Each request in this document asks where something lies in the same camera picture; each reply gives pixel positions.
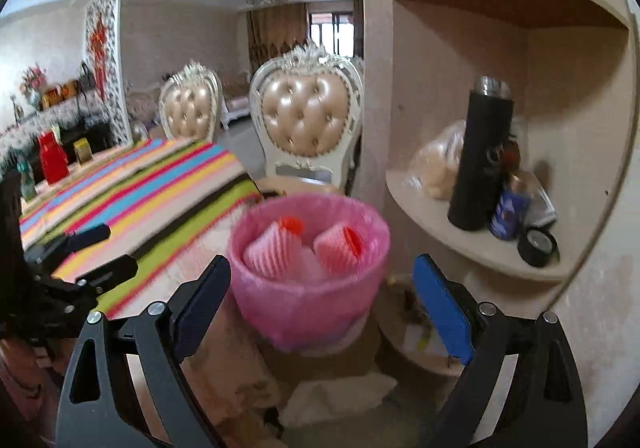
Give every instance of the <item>chair back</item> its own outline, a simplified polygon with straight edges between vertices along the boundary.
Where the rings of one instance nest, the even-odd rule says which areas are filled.
[[[249,98],[267,176],[284,166],[324,170],[344,189],[362,128],[358,67],[309,42],[263,64]]]
[[[166,137],[213,141],[223,104],[218,75],[191,60],[162,87],[160,118]]]

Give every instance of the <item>pink plastic bag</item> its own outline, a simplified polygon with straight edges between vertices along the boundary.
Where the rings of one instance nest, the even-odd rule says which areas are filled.
[[[275,220],[297,217],[305,224],[303,243],[336,223],[347,223],[362,239],[355,273],[315,284],[268,281],[242,261],[244,249]],[[247,322],[282,351],[339,340],[367,314],[385,276],[389,228],[370,206],[340,195],[297,194],[270,199],[247,211],[234,226],[227,248],[231,288]]]

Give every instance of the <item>red jug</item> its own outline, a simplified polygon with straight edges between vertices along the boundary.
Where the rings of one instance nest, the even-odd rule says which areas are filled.
[[[66,154],[52,131],[38,138],[40,143],[40,164],[47,183],[54,184],[69,174]]]

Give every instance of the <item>brown curtain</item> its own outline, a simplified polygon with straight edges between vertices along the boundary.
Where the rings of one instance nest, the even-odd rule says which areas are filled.
[[[302,44],[308,34],[306,4],[273,6],[247,12],[252,73],[265,62]]]
[[[353,1],[353,54],[364,59],[364,3]]]

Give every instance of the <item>metal screw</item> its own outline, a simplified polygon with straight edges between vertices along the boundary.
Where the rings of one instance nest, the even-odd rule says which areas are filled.
[[[89,313],[89,316],[86,317],[86,320],[90,324],[98,323],[100,320],[102,320],[102,313],[100,311],[91,311],[91,313]]]
[[[547,323],[558,323],[558,315],[553,311],[546,311],[542,317],[545,319]]]
[[[146,308],[146,312],[151,316],[158,316],[159,314],[164,313],[164,303],[162,302],[154,302],[149,307]]]
[[[480,313],[484,314],[485,316],[493,316],[497,312],[495,305],[490,302],[482,302],[478,306],[478,309],[480,310]]]

